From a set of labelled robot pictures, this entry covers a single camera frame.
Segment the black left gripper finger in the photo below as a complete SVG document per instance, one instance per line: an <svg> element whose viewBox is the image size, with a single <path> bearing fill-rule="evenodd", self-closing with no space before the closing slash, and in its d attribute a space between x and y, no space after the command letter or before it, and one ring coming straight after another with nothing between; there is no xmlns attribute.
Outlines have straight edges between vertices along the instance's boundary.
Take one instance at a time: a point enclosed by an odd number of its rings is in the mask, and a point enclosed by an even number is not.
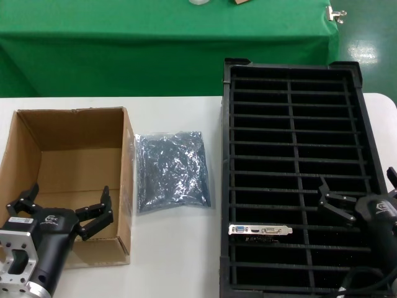
<svg viewBox="0 0 397 298"><path fill-rule="evenodd" d="M110 190L105 186L98 204L75 210L79 220L76 228L78 235L86 241L112 223L112 201Z"/></svg>
<svg viewBox="0 0 397 298"><path fill-rule="evenodd" d="M19 197L8 203L6 209L9 215L18 215L20 212L25 212L33 215L38 211L38 207L35 205L34 200L39 192L39 186L35 183L30 189L22 191Z"/></svg>

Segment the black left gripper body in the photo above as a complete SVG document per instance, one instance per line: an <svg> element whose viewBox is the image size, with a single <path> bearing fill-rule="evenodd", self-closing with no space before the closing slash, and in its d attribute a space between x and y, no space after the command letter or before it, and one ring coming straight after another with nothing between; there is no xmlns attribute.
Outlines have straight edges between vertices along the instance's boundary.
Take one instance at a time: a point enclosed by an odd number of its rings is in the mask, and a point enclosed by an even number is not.
<svg viewBox="0 0 397 298"><path fill-rule="evenodd" d="M53 294L77 236L78 218L71 209L45 208L33 215L38 221L38 263L30 280Z"/></svg>

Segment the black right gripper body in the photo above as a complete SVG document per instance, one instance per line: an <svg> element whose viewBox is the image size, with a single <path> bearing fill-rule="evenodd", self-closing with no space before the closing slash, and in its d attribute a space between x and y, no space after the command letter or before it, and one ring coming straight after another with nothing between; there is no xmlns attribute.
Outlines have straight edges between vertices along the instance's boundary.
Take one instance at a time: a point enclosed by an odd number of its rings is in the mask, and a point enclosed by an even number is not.
<svg viewBox="0 0 397 298"><path fill-rule="evenodd" d="M375 262L384 274L396 279L396 193L361 197L355 212Z"/></svg>

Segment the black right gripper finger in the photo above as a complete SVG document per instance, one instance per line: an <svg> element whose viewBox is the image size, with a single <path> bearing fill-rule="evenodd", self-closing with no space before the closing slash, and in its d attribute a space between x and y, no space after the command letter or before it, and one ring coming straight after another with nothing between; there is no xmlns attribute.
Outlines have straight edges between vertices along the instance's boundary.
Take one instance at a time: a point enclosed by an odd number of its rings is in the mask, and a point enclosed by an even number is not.
<svg viewBox="0 0 397 298"><path fill-rule="evenodd" d="M387 177L390 183L393 185L394 189L389 192L389 196L397 195L397 173L393 167L387 169Z"/></svg>
<svg viewBox="0 0 397 298"><path fill-rule="evenodd" d="M321 219L331 225L353 227L357 221L354 215L357 199L336 194L330 190L324 176L320 176L320 179L318 213Z"/></svg>

